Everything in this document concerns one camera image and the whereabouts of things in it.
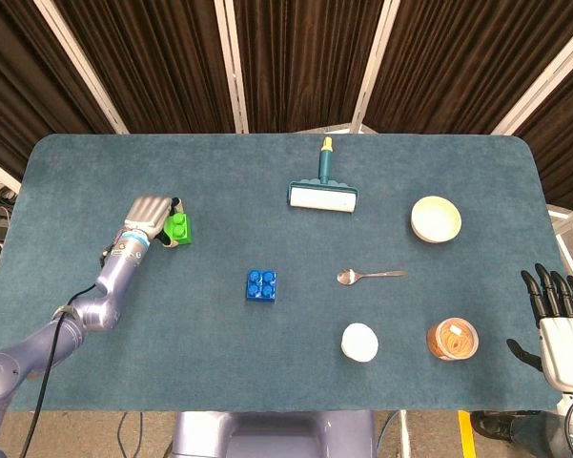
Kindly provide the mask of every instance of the robotic hand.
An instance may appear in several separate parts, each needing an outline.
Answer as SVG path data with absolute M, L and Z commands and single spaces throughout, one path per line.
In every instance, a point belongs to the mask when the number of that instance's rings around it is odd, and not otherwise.
M 82 293 L 73 296 L 38 332 L 15 346 L 0 350 L 0 425 L 17 388 L 28 376 L 45 373 L 43 386 L 46 385 L 51 367 L 68 358 L 88 332 L 108 331 L 117 325 L 125 292 L 151 241 L 159 239 L 167 247 L 186 243 L 189 234 L 188 227 L 182 227 L 183 220 L 186 221 L 186 216 L 179 198 L 137 198 L 124 226 L 100 258 L 102 270 L 94 286 L 103 296 L 78 297 Z M 38 411 L 39 406 L 34 414 L 36 420 Z M 30 444 L 31 433 L 23 455 Z M 5 458 L 1 450 L 0 458 Z
M 542 372 L 563 394 L 558 413 L 565 417 L 564 432 L 573 454 L 573 277 L 568 276 L 566 282 L 557 272 L 549 274 L 541 264 L 535 267 L 542 292 L 529 272 L 523 270 L 522 277 L 540 332 L 541 357 L 524 351 L 514 340 L 507 344 L 519 360 Z

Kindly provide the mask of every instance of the tabletop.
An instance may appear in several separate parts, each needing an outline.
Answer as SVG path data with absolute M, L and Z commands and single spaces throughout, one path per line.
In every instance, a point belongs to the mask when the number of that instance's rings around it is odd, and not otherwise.
M 0 348 L 50 318 L 99 273 L 98 257 L 143 194 L 179 196 L 193 243 L 154 242 L 118 327 L 90 333 L 51 372 L 53 409 L 294 411 L 550 408 L 520 270 L 563 270 L 533 158 L 489 135 L 334 135 L 333 176 L 358 188 L 354 214 L 290 207 L 317 175 L 323 135 L 51 135 L 34 148 L 0 260 Z M 462 227 L 431 244 L 410 225 L 424 196 Z M 343 286 L 343 268 L 407 277 Z M 275 303 L 245 300 L 250 269 L 277 271 Z M 477 354 L 445 362 L 426 331 L 448 317 L 478 330 Z M 356 363 L 349 323 L 377 334 Z M 40 381 L 12 407 L 35 405 Z

